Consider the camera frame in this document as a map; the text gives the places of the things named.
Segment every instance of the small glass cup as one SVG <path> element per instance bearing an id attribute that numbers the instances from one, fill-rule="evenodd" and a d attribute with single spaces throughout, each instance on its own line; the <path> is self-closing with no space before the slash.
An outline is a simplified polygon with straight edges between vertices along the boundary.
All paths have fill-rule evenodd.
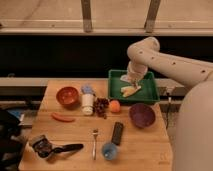
<path id="1" fill-rule="evenodd" d="M 114 160 L 117 157 L 117 146 L 114 143 L 108 142 L 102 147 L 102 155 L 106 160 Z"/>

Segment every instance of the small bottle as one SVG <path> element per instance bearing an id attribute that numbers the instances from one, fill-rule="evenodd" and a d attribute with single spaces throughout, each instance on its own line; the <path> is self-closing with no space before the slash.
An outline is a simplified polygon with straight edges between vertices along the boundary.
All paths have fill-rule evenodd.
<path id="1" fill-rule="evenodd" d="M 84 115 L 90 116 L 93 114 L 94 91 L 89 85 L 81 87 L 82 90 L 82 112 Z"/>

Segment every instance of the black chair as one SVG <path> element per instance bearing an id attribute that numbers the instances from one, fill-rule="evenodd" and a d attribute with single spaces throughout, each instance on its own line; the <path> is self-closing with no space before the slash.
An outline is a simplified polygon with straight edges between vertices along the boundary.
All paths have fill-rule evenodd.
<path id="1" fill-rule="evenodd" d="M 19 119 L 11 115 L 6 110 L 0 109 L 0 170 L 19 163 L 21 156 L 22 143 L 11 139 L 12 136 L 20 134 Z M 16 154 L 12 158 L 4 159 L 6 153 Z"/>

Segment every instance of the black tongs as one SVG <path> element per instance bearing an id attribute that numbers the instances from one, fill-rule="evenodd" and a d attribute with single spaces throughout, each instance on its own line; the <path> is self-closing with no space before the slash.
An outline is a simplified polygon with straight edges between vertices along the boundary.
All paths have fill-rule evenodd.
<path id="1" fill-rule="evenodd" d="M 67 151 L 76 151 L 80 150 L 84 147 L 83 144 L 68 144 L 68 145 L 63 145 L 60 147 L 55 147 L 52 149 L 53 153 L 61 153 L 61 152 L 67 152 Z"/>
<path id="2" fill-rule="evenodd" d="M 45 135 L 34 137 L 29 145 L 38 153 L 39 157 L 48 157 L 51 153 L 77 151 L 84 147 L 83 144 L 54 145 L 48 141 Z"/>

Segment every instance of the green tray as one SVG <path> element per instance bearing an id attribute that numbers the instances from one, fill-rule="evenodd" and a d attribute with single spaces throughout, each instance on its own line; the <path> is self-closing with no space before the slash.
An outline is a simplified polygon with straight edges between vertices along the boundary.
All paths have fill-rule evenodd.
<path id="1" fill-rule="evenodd" d="M 150 105 L 160 101 L 154 74 L 150 71 L 147 72 L 147 74 L 144 76 L 144 79 L 139 82 L 139 85 L 142 86 L 139 91 L 129 97 L 123 97 L 121 93 L 121 87 L 130 85 L 130 83 L 120 80 L 120 77 L 125 74 L 127 74 L 126 70 L 109 70 L 109 99 L 117 99 L 120 102 L 127 103 L 143 102 Z"/>

